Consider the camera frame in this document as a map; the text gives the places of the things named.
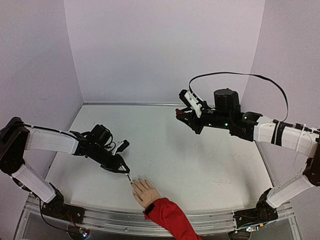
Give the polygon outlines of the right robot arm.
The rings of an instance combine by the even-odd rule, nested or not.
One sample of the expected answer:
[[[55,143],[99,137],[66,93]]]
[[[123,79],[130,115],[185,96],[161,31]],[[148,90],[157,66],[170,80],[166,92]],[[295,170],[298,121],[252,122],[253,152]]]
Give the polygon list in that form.
[[[204,127],[225,129],[230,135],[246,141],[270,143],[307,156],[305,169],[285,184],[267,190],[260,203],[276,209],[303,191],[320,185],[318,129],[271,119],[256,112],[242,112],[238,93],[228,88],[214,91],[214,107],[209,107],[191,90],[183,89],[179,98],[186,107],[176,109],[176,119],[198,135]]]

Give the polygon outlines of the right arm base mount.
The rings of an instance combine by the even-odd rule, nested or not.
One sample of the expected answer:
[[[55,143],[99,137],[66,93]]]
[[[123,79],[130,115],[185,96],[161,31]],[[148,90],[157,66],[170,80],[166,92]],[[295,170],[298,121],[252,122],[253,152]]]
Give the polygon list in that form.
[[[267,203],[267,195],[270,191],[271,188],[267,189],[260,196],[255,208],[238,210],[234,213],[233,218],[235,219],[237,229],[266,224],[278,219],[277,209]]]

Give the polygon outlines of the red nail polish bottle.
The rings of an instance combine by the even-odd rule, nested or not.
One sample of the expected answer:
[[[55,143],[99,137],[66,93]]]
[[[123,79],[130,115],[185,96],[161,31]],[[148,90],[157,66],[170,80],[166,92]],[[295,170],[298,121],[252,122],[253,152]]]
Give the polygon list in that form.
[[[175,113],[176,113],[177,116],[179,116],[179,115],[182,115],[182,114],[183,114],[183,111],[182,111],[182,110],[179,110],[179,109],[176,109],[176,110],[175,110]]]

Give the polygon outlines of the red jacket sleeve forearm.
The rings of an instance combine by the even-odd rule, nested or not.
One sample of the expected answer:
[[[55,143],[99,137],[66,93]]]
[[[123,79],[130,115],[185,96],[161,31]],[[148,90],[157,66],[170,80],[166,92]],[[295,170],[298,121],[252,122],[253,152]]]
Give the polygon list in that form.
[[[160,198],[144,210],[146,220],[166,229],[175,240],[201,240],[180,207],[168,198]]]

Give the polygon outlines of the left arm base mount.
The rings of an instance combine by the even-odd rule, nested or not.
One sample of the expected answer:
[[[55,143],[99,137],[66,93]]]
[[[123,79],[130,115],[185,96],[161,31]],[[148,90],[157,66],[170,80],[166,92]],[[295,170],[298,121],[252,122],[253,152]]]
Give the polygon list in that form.
[[[58,220],[81,224],[84,220],[85,209],[83,207],[66,204],[63,195],[56,190],[55,197],[48,203],[44,202],[41,213]]]

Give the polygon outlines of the mannequin hand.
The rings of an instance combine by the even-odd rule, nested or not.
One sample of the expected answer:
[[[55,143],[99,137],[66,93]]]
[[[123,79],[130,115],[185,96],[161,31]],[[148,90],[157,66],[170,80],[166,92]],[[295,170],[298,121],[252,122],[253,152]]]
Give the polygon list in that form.
[[[134,179],[130,183],[130,185],[133,190],[133,197],[135,198],[136,202],[144,209],[146,209],[154,201],[161,198],[160,193],[146,179]]]

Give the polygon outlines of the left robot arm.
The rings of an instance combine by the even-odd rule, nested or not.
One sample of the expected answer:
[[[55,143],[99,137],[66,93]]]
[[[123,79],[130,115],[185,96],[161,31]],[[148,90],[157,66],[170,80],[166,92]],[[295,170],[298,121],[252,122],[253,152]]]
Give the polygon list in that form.
[[[80,133],[29,125],[13,117],[0,131],[0,170],[47,203],[49,212],[61,219],[68,213],[67,206],[57,199],[59,191],[24,160],[25,151],[44,150],[85,157],[106,171],[128,175],[130,168],[120,153],[129,145],[126,139],[114,142],[112,133],[102,124]]]

